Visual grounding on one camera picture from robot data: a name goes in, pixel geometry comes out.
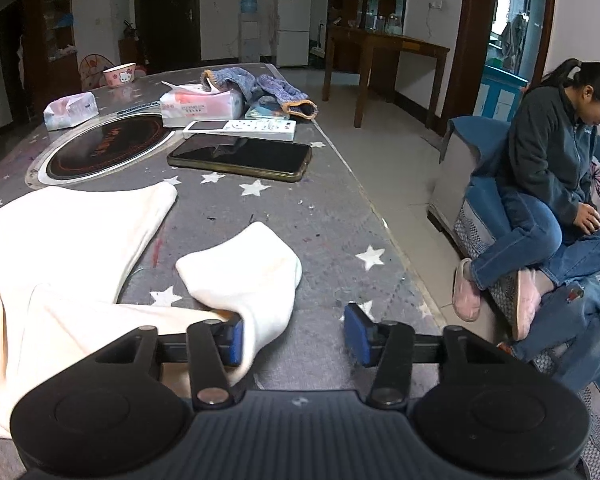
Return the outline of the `water dispenser with bottle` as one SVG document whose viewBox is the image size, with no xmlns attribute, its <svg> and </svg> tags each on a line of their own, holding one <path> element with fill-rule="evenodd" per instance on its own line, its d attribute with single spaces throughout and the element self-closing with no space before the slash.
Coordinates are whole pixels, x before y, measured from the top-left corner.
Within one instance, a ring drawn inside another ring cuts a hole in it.
<svg viewBox="0 0 600 480">
<path fill-rule="evenodd" d="M 258 0 L 240 0 L 238 58 L 242 63 L 258 62 L 261 55 L 261 27 Z"/>
</svg>

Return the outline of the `white refrigerator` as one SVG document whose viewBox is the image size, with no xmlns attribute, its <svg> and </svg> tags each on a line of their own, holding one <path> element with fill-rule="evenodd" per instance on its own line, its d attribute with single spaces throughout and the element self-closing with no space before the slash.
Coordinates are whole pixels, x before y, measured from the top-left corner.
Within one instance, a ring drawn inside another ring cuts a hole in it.
<svg viewBox="0 0 600 480">
<path fill-rule="evenodd" d="M 307 66 L 312 0 L 275 0 L 274 58 L 278 67 Z"/>
</svg>

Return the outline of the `blue knitted cloth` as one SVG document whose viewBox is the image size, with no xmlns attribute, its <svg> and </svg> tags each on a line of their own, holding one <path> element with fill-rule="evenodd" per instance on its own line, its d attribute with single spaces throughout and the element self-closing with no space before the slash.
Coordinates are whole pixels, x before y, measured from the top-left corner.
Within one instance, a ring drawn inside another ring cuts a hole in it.
<svg viewBox="0 0 600 480">
<path fill-rule="evenodd" d="M 308 95 L 286 79 L 267 74 L 254 76 L 241 67 L 230 66 L 218 70 L 207 68 L 200 76 L 200 82 L 206 88 L 237 89 L 242 92 L 249 105 L 256 104 L 263 98 L 272 98 L 284 113 L 305 120 L 314 119 L 318 113 L 317 105 Z"/>
</svg>

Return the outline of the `seated person in jeans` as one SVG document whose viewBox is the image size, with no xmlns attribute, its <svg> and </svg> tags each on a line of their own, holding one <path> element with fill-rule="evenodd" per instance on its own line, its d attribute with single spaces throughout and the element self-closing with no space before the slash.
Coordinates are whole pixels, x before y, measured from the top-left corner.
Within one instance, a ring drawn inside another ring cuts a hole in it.
<svg viewBox="0 0 600 480">
<path fill-rule="evenodd" d="M 528 336 L 541 299 L 600 270 L 600 214 L 591 162 L 600 126 L 600 62 L 568 58 L 524 92 L 495 182 L 510 230 L 454 273 L 452 306 L 478 318 L 481 295 L 516 276 L 514 335 Z"/>
</svg>

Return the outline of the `cream sweatshirt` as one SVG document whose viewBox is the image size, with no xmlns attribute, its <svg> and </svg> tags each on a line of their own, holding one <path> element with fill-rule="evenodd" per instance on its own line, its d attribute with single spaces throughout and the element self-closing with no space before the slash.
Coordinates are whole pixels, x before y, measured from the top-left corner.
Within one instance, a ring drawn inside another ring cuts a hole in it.
<svg viewBox="0 0 600 480">
<path fill-rule="evenodd" d="M 178 193 L 161 182 L 132 191 L 43 188 L 0 208 L 0 438 L 17 402 L 138 326 L 181 333 L 223 312 L 242 319 L 239 382 L 289 323 L 302 265 L 254 222 L 218 246 L 176 262 L 199 308 L 122 304 L 122 286 Z"/>
</svg>

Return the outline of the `white power strip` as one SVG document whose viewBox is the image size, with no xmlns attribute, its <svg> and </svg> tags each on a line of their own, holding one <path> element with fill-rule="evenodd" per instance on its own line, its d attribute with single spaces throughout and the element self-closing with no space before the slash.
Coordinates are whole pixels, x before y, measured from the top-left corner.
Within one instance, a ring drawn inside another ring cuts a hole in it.
<svg viewBox="0 0 600 480">
<path fill-rule="evenodd" d="M 261 139 L 292 142 L 297 123 L 280 119 L 229 119 L 195 120 L 183 130 L 185 139 L 194 134 L 216 134 L 217 136 L 241 136 L 248 139 Z"/>
</svg>

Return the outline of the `blue sofa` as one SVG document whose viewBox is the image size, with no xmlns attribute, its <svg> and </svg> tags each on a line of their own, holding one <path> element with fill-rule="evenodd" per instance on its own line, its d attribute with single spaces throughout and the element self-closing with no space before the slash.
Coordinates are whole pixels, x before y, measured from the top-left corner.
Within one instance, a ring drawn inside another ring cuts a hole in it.
<svg viewBox="0 0 600 480">
<path fill-rule="evenodd" d="M 509 231 L 494 179 L 508 128 L 507 122 L 478 116 L 449 121 L 428 217 L 465 257 L 477 257 Z M 600 374 L 581 398 L 591 416 L 582 462 L 592 479 L 600 479 Z"/>
</svg>

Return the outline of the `pink tissue box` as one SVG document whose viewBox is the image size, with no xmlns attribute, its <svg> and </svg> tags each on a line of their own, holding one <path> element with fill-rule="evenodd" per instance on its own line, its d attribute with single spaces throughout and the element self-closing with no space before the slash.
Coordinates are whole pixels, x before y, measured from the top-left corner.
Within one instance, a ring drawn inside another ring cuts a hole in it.
<svg viewBox="0 0 600 480">
<path fill-rule="evenodd" d="M 159 99 L 162 123 L 166 128 L 181 129 L 195 120 L 214 122 L 242 116 L 244 97 L 239 90 L 166 81 L 163 84 L 170 88 Z"/>
</svg>

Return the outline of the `black smartphone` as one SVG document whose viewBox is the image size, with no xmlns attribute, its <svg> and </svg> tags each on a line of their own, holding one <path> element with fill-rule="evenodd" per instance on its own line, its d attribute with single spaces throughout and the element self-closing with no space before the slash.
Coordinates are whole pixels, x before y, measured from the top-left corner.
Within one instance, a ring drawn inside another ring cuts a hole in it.
<svg viewBox="0 0 600 480">
<path fill-rule="evenodd" d="M 170 166 L 298 182 L 312 159 L 312 146 L 275 140 L 197 133 L 166 156 Z"/>
</svg>

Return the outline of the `folding fan decoration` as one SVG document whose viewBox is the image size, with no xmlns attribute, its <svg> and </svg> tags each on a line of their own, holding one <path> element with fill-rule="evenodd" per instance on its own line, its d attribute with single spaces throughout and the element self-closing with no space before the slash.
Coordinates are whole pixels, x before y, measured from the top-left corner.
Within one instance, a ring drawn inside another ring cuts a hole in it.
<svg viewBox="0 0 600 480">
<path fill-rule="evenodd" d="M 111 62 L 109 58 L 106 58 L 106 56 L 100 54 L 93 53 L 82 58 L 82 61 L 79 64 L 82 90 L 87 91 L 108 87 L 102 72 L 107 68 L 114 66 L 117 65 Z M 135 78 L 145 75 L 146 70 L 143 66 L 136 64 Z"/>
</svg>

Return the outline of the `dark wooden side table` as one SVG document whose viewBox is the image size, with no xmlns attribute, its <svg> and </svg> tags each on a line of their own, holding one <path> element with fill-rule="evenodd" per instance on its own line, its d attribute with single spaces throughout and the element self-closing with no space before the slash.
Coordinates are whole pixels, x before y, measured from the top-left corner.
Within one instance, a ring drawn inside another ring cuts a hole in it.
<svg viewBox="0 0 600 480">
<path fill-rule="evenodd" d="M 386 32 L 369 32 L 351 26 L 329 25 L 326 35 L 326 65 L 322 89 L 324 102 L 327 102 L 330 97 L 332 71 L 338 47 L 358 47 L 361 50 L 360 66 L 358 66 L 358 96 L 353 115 L 355 128 L 362 127 L 370 89 L 380 91 L 386 98 L 393 97 L 402 53 L 434 60 L 434 82 L 431 85 L 425 126 L 427 129 L 432 129 L 437 125 L 436 114 L 449 48 L 407 36 L 390 35 Z"/>
</svg>

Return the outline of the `round induction cooktop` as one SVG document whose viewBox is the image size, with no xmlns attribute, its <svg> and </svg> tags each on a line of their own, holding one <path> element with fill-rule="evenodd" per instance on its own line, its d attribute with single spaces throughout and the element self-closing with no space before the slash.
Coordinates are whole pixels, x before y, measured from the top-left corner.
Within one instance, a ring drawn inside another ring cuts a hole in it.
<svg viewBox="0 0 600 480">
<path fill-rule="evenodd" d="M 29 188 L 68 186 L 107 177 L 178 144 L 181 133 L 157 112 L 109 114 L 61 133 L 30 163 Z"/>
</svg>

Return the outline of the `soft tissue pack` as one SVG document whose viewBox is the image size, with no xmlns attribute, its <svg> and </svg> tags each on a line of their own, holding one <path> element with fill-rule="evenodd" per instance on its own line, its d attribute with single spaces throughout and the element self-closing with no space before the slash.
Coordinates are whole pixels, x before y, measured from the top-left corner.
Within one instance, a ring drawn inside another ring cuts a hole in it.
<svg viewBox="0 0 600 480">
<path fill-rule="evenodd" d="M 45 107 L 43 118 L 46 129 L 54 131 L 76 127 L 98 114 L 94 94 L 82 92 L 50 102 Z"/>
</svg>

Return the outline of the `pink cartoon bowl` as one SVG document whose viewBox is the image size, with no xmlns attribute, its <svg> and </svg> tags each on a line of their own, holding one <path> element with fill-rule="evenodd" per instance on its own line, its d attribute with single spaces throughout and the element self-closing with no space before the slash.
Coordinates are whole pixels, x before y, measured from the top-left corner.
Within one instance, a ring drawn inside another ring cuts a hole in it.
<svg viewBox="0 0 600 480">
<path fill-rule="evenodd" d="M 102 72 L 109 88 L 120 88 L 134 81 L 135 63 L 126 63 L 107 68 Z"/>
</svg>

